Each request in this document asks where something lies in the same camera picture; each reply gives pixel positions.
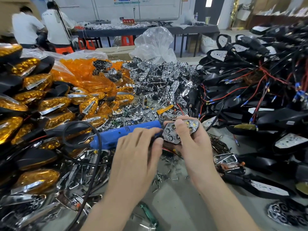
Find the hand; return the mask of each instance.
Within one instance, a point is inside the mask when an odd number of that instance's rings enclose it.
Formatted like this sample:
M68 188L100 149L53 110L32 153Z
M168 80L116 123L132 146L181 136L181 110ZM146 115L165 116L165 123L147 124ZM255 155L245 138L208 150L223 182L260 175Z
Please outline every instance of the hand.
M133 208L148 191L157 171L164 140L157 138L148 155L152 137L160 128L136 128L118 140L105 198Z
M213 151L209 135L199 122L198 130L190 135L183 120L195 119L189 116L179 116L175 121L175 130L181 139L181 145L175 149L180 151L192 183L198 189L209 173L216 173L213 162Z

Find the blue electric screwdriver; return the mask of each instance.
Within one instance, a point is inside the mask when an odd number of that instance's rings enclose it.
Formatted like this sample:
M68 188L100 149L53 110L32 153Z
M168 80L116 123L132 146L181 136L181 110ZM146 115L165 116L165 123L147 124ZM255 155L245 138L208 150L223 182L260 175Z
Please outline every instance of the blue electric screwdriver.
M118 139L128 135L133 132L135 128L146 128L151 129L153 127L162 128L163 122L156 120L152 122L145 122L142 124L132 125L132 126L124 126L117 129L112 129L109 131L99 133L102 139L102 149L111 149L116 147L118 143ZM90 143L91 148L98 149L98 137L94 136L92 142Z

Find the left hand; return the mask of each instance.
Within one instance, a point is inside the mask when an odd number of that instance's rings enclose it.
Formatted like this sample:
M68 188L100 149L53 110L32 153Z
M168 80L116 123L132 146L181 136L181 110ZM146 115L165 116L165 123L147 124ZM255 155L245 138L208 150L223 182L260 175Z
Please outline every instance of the left hand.
M152 137L160 128L136 128L118 140L105 198L133 208L148 191L157 171L164 140L157 138L149 152Z

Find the orange plastic stool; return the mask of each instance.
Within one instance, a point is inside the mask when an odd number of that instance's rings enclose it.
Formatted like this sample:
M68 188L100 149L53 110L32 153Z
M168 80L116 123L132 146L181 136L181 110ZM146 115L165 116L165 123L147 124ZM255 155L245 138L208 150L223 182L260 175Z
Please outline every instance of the orange plastic stool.
M122 46L132 46L134 44L133 36L122 36Z
M86 40L86 47L83 45L83 40L82 38L78 38L78 44L79 44L79 48L81 50L84 50L84 49L89 49L89 50L95 50L95 46L94 46L94 42L93 40Z
M56 48L56 53L58 53L58 54L66 55L66 54L71 54L73 52L74 51L73 51L71 46L65 47L65 48Z

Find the work surface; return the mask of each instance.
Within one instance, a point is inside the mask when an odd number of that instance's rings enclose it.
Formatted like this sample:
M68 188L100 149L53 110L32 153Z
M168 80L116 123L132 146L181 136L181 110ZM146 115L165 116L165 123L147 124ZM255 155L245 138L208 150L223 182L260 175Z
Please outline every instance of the work surface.
M141 35L149 27L140 27L140 28L126 28L126 29L96 29L96 30L78 30L78 37L80 38L98 38L98 37L111 37L111 36L127 36L127 35ZM167 27L172 35L181 35L181 34L219 34L219 29L217 25L204 25L204 26L189 26L185 29L181 27Z
M232 152L238 154L244 154L254 152L253 142L249 141L245 137L238 136L237 139L240 143L238 147L234 142L233 136L224 128L217 130L212 128L210 133L214 135L222 134L221 140L227 144L229 148L232 147ZM158 171L162 174L168 173L170 166L164 164L165 161L160 161L158 165ZM155 193L152 191L157 187L156 185L151 186L148 193L142 200L145 202L156 218L159 220L160 226L163 231L215 231L217 230L213 221L213 218L203 202L199 193L190 183L189 179L186 179L187 171L183 160L179 160L176 168L182 172L179 174L179 180L172 180L176 178L175 170L172 171L170 179L160 183L160 189ZM291 185L289 181L279 181L284 185ZM305 229L299 229L290 226L282 226L269 217L265 213L266 206L274 200L258 198L246 190L238 187L228 185L231 191L237 196L239 201L243 204L249 214L253 217L257 225L263 231L304 231ZM102 188L99 193L102 193L106 188ZM304 205L308 204L307 199L294 198L297 202ZM61 216L60 219L51 221L45 228L44 231L62 231L72 221L76 213L65 211L66 214ZM144 214L140 209L136 209L135 213L142 215ZM133 226L129 221L124 229L125 231L144 231L145 229L139 226Z

